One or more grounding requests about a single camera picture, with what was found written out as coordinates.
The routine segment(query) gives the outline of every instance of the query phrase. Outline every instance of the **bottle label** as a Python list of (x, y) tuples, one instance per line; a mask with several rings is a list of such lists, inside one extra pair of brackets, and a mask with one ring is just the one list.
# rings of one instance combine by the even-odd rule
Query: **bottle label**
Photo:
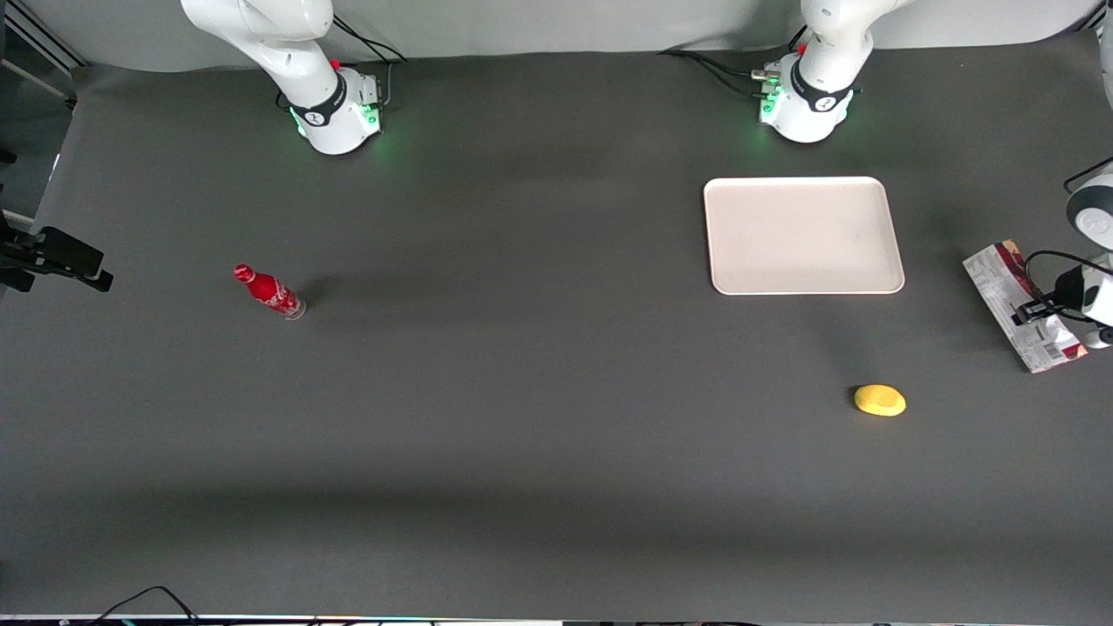
[(297, 294), (289, 291), (286, 285), (279, 283), (278, 281), (275, 281), (275, 283), (277, 283), (278, 291), (276, 291), (269, 300), (256, 300), (279, 315), (293, 315), (297, 311), (297, 306), (299, 304)]

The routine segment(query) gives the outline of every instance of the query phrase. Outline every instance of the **bottle cap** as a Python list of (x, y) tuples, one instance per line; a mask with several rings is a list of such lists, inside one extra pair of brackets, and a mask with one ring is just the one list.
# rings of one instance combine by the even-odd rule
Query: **bottle cap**
[(236, 276), (236, 280), (239, 281), (240, 283), (249, 283), (255, 280), (255, 270), (252, 270), (249, 266), (244, 265), (243, 263), (236, 265), (236, 268), (233, 270), (232, 273), (234, 276)]

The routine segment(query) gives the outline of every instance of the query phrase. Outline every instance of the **black band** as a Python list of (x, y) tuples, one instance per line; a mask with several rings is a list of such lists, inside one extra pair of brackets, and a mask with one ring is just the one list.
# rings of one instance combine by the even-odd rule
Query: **black band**
[[(1074, 192), (1071, 195), (1071, 199), (1066, 200), (1066, 218), (1071, 221), (1071, 226), (1074, 226), (1074, 229), (1080, 233), (1082, 233), (1082, 229), (1078, 228), (1076, 219), (1084, 208), (1097, 208), (1113, 214), (1113, 187), (1106, 187), (1105, 185), (1083, 187)], [(1082, 234), (1087, 239), (1090, 238), (1090, 235), (1086, 235), (1086, 233)]]
[(347, 98), (347, 81), (338, 72), (336, 74), (336, 90), (333, 95), (315, 107), (298, 107), (290, 105), (297, 117), (301, 117), (309, 126), (324, 126), (333, 118), (333, 114), (339, 110)]
[(804, 80), (804, 77), (800, 76), (800, 59), (797, 59), (797, 61), (792, 63), (792, 70), (788, 72), (788, 77), (792, 84), (792, 90), (807, 100), (808, 106), (816, 113), (827, 113), (834, 109), (850, 94), (849, 87), (846, 89), (839, 89), (838, 91), (824, 91), (823, 89), (808, 85), (807, 81)]

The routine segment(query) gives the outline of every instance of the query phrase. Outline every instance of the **metal frame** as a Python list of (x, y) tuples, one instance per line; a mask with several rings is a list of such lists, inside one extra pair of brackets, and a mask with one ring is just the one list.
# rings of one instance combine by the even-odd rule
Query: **metal frame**
[(89, 61), (47, 28), (42, 20), (20, 0), (7, 0), (7, 2), (8, 7), (3, 16), (4, 26), (10, 27), (58, 69), (70, 75), (73, 68), (89, 65)]

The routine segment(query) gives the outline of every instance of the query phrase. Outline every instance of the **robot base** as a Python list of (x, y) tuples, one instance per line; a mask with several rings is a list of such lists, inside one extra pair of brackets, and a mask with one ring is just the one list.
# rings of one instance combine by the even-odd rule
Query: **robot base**
[[(786, 55), (779, 60), (766, 63), (766, 74), (787, 77), (799, 59), (800, 56), (795, 52)], [(835, 127), (846, 119), (846, 108), (853, 96), (854, 91), (850, 91), (846, 98), (843, 98), (843, 101), (836, 104), (830, 110), (817, 113), (811, 110), (804, 97), (796, 94), (789, 81), (784, 81), (774, 87), (766, 99), (761, 101), (758, 121), (772, 126), (777, 133), (789, 140), (799, 144), (814, 144), (826, 139), (835, 130)]]
[(378, 82), (374, 76), (364, 76), (351, 68), (337, 70), (347, 84), (347, 95), (341, 108), (332, 115), (328, 124), (311, 126), (303, 124), (290, 109), (297, 131), (309, 140), (317, 151), (326, 155), (343, 155), (358, 148), (368, 137), (381, 129), (382, 109), (378, 102)]

